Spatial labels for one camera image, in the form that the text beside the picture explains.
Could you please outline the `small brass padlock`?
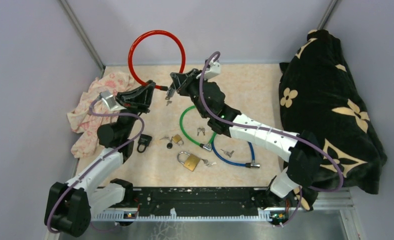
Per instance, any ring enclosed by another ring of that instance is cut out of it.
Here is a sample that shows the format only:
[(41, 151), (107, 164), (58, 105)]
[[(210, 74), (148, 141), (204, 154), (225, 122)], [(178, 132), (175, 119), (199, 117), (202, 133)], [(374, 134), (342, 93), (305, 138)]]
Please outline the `small brass padlock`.
[(178, 146), (183, 146), (184, 145), (184, 141), (183, 141), (182, 137), (179, 134), (174, 135), (172, 137), (172, 141)]

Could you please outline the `blue cable lock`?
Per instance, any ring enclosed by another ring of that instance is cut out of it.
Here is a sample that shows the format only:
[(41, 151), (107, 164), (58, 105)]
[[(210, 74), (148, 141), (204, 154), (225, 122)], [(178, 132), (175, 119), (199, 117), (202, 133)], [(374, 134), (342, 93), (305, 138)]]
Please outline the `blue cable lock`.
[(240, 162), (234, 162), (234, 161), (227, 160), (226, 158), (224, 158), (223, 156), (221, 156), (218, 153), (218, 151), (215, 148), (214, 141), (210, 145), (211, 145), (212, 151), (214, 152), (216, 157), (218, 157), (221, 161), (223, 161), (226, 164), (236, 166), (236, 167), (245, 167), (245, 168), (249, 168), (249, 169), (259, 169), (261, 167), (261, 165), (259, 163), (256, 163), (256, 155), (255, 155), (254, 147), (253, 147), (252, 143), (250, 143), (250, 142), (248, 142), (248, 145), (249, 145), (250, 154), (251, 154), (251, 161), (247, 162), (247, 163), (240, 163)]

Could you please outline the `red cable lock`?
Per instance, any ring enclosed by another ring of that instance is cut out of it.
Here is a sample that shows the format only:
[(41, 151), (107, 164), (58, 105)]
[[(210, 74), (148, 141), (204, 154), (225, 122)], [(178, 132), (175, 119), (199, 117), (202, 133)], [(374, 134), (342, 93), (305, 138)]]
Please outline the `red cable lock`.
[(127, 56), (127, 66), (128, 66), (129, 72), (130, 72), (132, 78), (141, 86), (146, 86), (147, 83), (145, 83), (143, 80), (141, 80), (135, 72), (134, 64), (133, 64), (134, 52), (135, 52), (136, 48), (138, 47), (138, 45), (143, 40), (145, 40), (148, 37), (155, 36), (155, 35), (166, 36), (166, 37), (172, 39), (176, 43), (176, 45), (179, 48), (180, 54), (181, 54), (181, 64), (180, 64), (179, 72), (183, 73), (185, 70), (186, 52), (185, 52), (185, 48), (184, 48), (183, 44), (181, 43), (181, 41), (174, 34), (172, 34), (171, 32), (168, 32), (166, 30), (155, 29), (155, 30), (147, 31), (147, 32), (141, 34), (138, 38), (136, 38), (134, 40), (134, 42), (132, 43), (132, 45), (129, 49), (128, 56)]

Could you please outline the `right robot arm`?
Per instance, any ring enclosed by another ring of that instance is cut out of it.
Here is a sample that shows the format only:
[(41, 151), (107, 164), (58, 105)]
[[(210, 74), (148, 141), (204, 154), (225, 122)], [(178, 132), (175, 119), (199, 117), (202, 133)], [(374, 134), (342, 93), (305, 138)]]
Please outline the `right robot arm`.
[(187, 73), (170, 73), (169, 95), (176, 92), (190, 97), (200, 116), (208, 119), (207, 124), (215, 133), (263, 147), (286, 162), (285, 169), (269, 185), (268, 203), (280, 206), (290, 191), (299, 186), (311, 187), (323, 158), (316, 136), (307, 130), (288, 132), (251, 119), (225, 103), (225, 94), (215, 82), (203, 81), (205, 103), (202, 103), (197, 78), (200, 73), (196, 68)]

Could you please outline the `large brass padlock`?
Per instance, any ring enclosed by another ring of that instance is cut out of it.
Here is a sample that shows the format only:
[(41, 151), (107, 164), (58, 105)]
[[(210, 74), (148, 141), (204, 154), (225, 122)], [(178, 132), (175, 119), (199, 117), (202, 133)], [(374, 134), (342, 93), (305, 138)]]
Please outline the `large brass padlock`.
[(176, 156), (177, 161), (189, 171), (194, 171), (198, 166), (201, 158), (186, 151), (181, 151)]

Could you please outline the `green lock key pair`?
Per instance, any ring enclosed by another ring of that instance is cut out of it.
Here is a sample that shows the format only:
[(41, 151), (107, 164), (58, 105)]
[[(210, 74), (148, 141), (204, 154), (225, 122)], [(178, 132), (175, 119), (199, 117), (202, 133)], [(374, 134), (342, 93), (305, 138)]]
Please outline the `green lock key pair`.
[(205, 136), (205, 135), (206, 135), (205, 131), (206, 131), (206, 130), (205, 130), (204, 127), (198, 127), (198, 128), (197, 128), (197, 136), (199, 136), (199, 135)]

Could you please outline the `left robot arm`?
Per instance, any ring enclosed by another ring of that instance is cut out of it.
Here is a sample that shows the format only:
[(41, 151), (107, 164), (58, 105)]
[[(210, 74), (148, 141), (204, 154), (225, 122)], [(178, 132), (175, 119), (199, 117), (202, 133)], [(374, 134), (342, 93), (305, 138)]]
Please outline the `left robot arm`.
[(108, 186), (100, 184), (132, 155), (134, 141), (145, 129), (141, 114), (150, 112), (156, 83), (148, 80), (143, 85), (113, 95), (101, 92), (89, 107), (94, 117), (117, 117), (114, 123), (101, 125), (97, 137), (103, 150), (80, 173), (66, 182), (55, 182), (49, 189), (44, 225), (52, 234), (67, 233), (81, 236), (91, 220), (107, 208), (134, 203), (132, 184), (114, 180)]

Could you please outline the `silver key bunch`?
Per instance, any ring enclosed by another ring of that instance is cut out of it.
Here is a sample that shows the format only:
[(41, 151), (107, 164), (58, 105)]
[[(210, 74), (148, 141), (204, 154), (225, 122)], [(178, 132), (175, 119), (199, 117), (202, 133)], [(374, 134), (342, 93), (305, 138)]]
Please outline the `silver key bunch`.
[(203, 159), (203, 158), (201, 158), (200, 160), (201, 160), (207, 167), (212, 167), (212, 166), (214, 166), (214, 165), (217, 164), (217, 162), (215, 162), (215, 161), (209, 161), (209, 160)]

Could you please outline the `black-headed key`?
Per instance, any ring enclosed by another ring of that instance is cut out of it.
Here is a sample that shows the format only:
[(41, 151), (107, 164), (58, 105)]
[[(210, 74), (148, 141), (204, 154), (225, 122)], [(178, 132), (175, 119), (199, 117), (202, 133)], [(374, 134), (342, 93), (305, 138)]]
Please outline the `black-headed key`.
[(173, 147), (173, 141), (170, 140), (170, 141), (167, 143), (166, 148), (167, 148), (167, 149), (172, 149), (172, 147)]

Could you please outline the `green cable lock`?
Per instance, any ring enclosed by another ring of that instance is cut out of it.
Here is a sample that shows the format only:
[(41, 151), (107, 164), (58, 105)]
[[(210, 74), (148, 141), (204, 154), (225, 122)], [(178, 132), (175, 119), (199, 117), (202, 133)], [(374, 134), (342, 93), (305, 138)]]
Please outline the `green cable lock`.
[(200, 147), (200, 148), (202, 148), (202, 149), (204, 149), (204, 150), (206, 150), (206, 151), (208, 151), (208, 152), (211, 152), (211, 151), (213, 150), (212, 147), (211, 147), (211, 145), (214, 143), (215, 137), (216, 137), (216, 135), (217, 135), (215, 132), (212, 134), (212, 136), (211, 136), (210, 140), (208, 141), (208, 143), (203, 144), (203, 143), (200, 143), (200, 142), (196, 141), (195, 139), (193, 139), (190, 135), (188, 135), (188, 133), (187, 133), (186, 130), (185, 130), (185, 127), (184, 127), (184, 117), (185, 117), (185, 115), (186, 115), (190, 110), (193, 110), (193, 109), (195, 109), (195, 108), (196, 108), (196, 107), (195, 107), (194, 105), (192, 105), (192, 106), (186, 108), (186, 109), (182, 112), (182, 114), (181, 114), (180, 117), (179, 117), (179, 127), (180, 127), (180, 130), (181, 130), (182, 134), (183, 134), (189, 141), (191, 141), (193, 144), (197, 145), (198, 147)]

